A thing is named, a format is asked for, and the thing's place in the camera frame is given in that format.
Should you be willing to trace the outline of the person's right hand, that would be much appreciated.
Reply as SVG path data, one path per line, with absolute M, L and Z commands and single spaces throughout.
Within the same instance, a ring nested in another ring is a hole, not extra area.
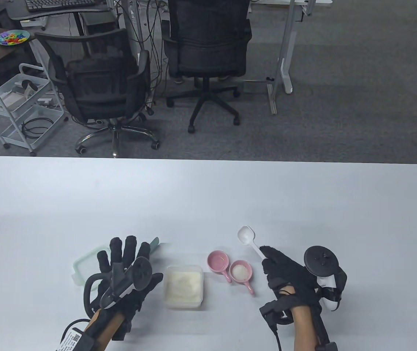
M 286 297 L 281 291 L 290 286 L 295 290 L 290 293 L 295 301 L 300 302 L 302 306 L 309 306 L 313 311 L 321 314 L 322 306 L 316 292 L 319 289 L 316 277 L 306 267 L 273 247 L 261 246 L 259 249 L 266 257 L 262 261 L 262 267 L 267 275 L 268 286 L 276 298 Z

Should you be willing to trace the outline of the person's left hand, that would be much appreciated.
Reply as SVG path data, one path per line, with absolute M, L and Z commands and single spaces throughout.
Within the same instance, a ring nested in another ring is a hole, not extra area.
M 150 244 L 143 241 L 140 244 L 138 252 L 136 252 L 136 247 L 137 239 L 133 235 L 126 237 L 125 242 L 122 242 L 118 237 L 113 238 L 110 241 L 110 259 L 108 259 L 108 255 L 104 250 L 98 252 L 97 254 L 100 272 L 111 272 L 111 266 L 113 263 L 123 263 L 125 268 L 128 268 L 131 264 L 133 264 L 136 257 L 141 256 L 149 259 Z M 122 312 L 125 316 L 125 322 L 130 324 L 136 312 L 141 310 L 142 304 L 147 295 L 153 291 L 153 289 L 155 289 L 155 287 L 160 284 L 162 280 L 162 273 L 153 274 L 152 279 L 145 289 L 141 291 L 133 289 L 129 294 L 111 307 L 111 309 Z

